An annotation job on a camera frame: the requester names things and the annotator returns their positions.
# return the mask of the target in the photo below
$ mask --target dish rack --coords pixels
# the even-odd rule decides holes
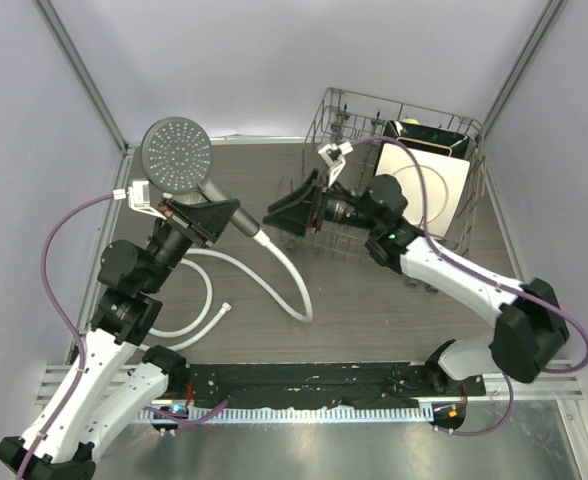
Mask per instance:
[[[283,198],[298,187],[314,168],[327,168],[317,150],[327,143],[342,143],[381,136],[389,120],[412,119],[422,125],[444,128],[468,135],[470,146],[464,160],[470,162],[463,194],[447,233],[436,239],[451,251],[467,257],[470,250],[476,205],[484,193],[486,151],[483,125],[469,117],[419,107],[373,95],[328,88],[305,137],[300,153],[286,166],[277,189]],[[362,193],[374,174],[379,145],[358,146],[346,156],[347,165],[339,182],[348,190]],[[316,253],[333,252],[345,257],[365,258],[367,232],[353,227],[323,223],[320,232],[302,238],[279,232],[281,246],[287,250],[311,248]]]

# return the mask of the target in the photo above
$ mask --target wood grain surface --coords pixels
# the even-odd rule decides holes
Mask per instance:
[[[301,145],[296,144],[216,146],[212,178],[260,219],[276,198],[282,172],[289,168],[300,149]],[[130,177],[142,176],[136,156]],[[124,204],[114,238],[144,245],[153,222],[152,217],[134,213]],[[288,302],[302,309],[298,290],[286,270],[255,242],[230,226],[214,248],[249,265]],[[306,248],[290,257],[307,281],[312,296],[311,324],[288,317],[236,267],[214,258],[192,257],[205,268],[214,284],[212,314],[224,301],[232,305],[232,311],[204,339],[182,352],[188,361],[422,361],[446,340],[489,332],[483,320],[463,305],[443,293],[409,287],[401,276],[370,259],[357,260],[329,252],[317,254]],[[497,273],[513,275],[487,195],[478,205],[471,259]],[[164,302],[164,307],[155,327],[176,330],[201,311],[205,288],[196,272],[179,266],[157,298]],[[147,343],[168,342],[148,336]]]

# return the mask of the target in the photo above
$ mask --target white hose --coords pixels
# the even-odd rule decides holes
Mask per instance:
[[[313,310],[312,310],[312,299],[310,297],[309,291],[307,290],[307,285],[305,285],[305,281],[303,280],[303,277],[301,277],[301,274],[296,269],[296,266],[294,266],[294,264],[287,257],[287,255],[285,255],[276,245],[274,245],[270,241],[269,237],[262,230],[259,231],[259,234],[257,234],[256,237],[254,237],[254,240],[256,240],[261,246],[267,248],[267,250],[270,253],[272,253],[272,255],[274,255],[285,266],[285,268],[290,272],[290,275],[292,275],[294,282],[296,283],[299,291],[301,292],[301,297],[303,298],[303,305],[305,307],[305,314],[301,314],[301,313],[297,312],[296,310],[294,310],[283,299],[283,297],[281,297],[278,294],[278,292],[276,290],[274,290],[274,288],[269,283],[267,283],[261,276],[259,276],[250,267],[248,267],[243,262],[237,260],[234,257],[231,257],[225,253],[217,252],[215,250],[207,250],[207,249],[202,249],[202,248],[190,249],[187,251],[187,255],[202,255],[202,256],[206,256],[206,257],[214,257],[214,258],[219,258],[221,260],[225,260],[226,262],[231,263],[232,265],[240,268],[247,275],[249,275],[256,283],[258,283],[261,287],[263,287],[263,289],[276,301],[276,303],[278,303],[283,308],[283,310],[285,310],[288,313],[288,315],[290,315],[294,319],[301,321],[301,322],[311,322],[312,317],[314,315]],[[152,328],[149,333],[156,336],[156,337],[176,338],[176,337],[180,337],[181,335],[185,335],[185,334],[191,332],[192,330],[194,330],[196,327],[198,327],[201,324],[201,322],[203,321],[203,319],[207,315],[207,312],[209,311],[209,309],[212,305],[213,287],[212,287],[212,281],[210,280],[210,277],[207,274],[207,272],[205,270],[203,270],[203,268],[201,268],[201,266],[199,266],[198,264],[196,264],[190,260],[182,259],[181,263],[183,265],[186,265],[186,266],[191,267],[194,270],[196,270],[196,272],[199,275],[201,275],[201,277],[203,278],[203,281],[205,282],[206,295],[207,295],[206,299],[205,299],[205,305],[203,306],[203,309],[201,310],[201,313],[196,318],[196,320],[194,320],[192,323],[190,323],[187,327],[184,327],[180,330],[176,330],[174,332],[164,332],[164,331]],[[177,352],[177,351],[183,350],[184,348],[187,348],[191,345],[194,345],[196,342],[198,342],[200,339],[202,339],[205,335],[207,335],[209,333],[209,331],[212,330],[216,326],[216,324],[221,320],[221,318],[223,318],[223,316],[227,312],[230,311],[230,309],[231,309],[231,306],[228,303],[224,303],[223,306],[221,307],[221,310],[214,316],[214,318],[212,318],[212,320],[210,320],[210,322],[199,333],[194,335],[192,338],[185,340],[184,342],[179,343],[178,345],[174,345],[174,346],[171,346],[168,348],[170,350]],[[143,351],[146,351],[149,349],[149,347],[147,345],[141,345],[140,348]]]

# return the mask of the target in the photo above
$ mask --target white wall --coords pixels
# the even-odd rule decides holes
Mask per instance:
[[[140,141],[168,115],[210,135],[305,135],[330,86],[482,120],[546,1],[54,4],[124,135]]]
[[[568,2],[489,149],[526,275],[549,279],[588,328],[588,0]],[[577,336],[574,358],[583,354]],[[588,368],[580,378],[588,400]]]
[[[20,435],[47,363],[71,337],[39,280],[49,229],[85,200],[109,192],[118,162],[80,84],[32,2],[0,2],[0,439]],[[54,289],[77,313],[105,209],[56,240]],[[13,478],[0,463],[0,479]]]

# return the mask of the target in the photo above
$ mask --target shower head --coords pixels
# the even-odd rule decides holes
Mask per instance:
[[[212,143],[200,125],[168,117],[152,125],[141,143],[143,169],[160,190],[173,195],[193,192],[207,178]]]

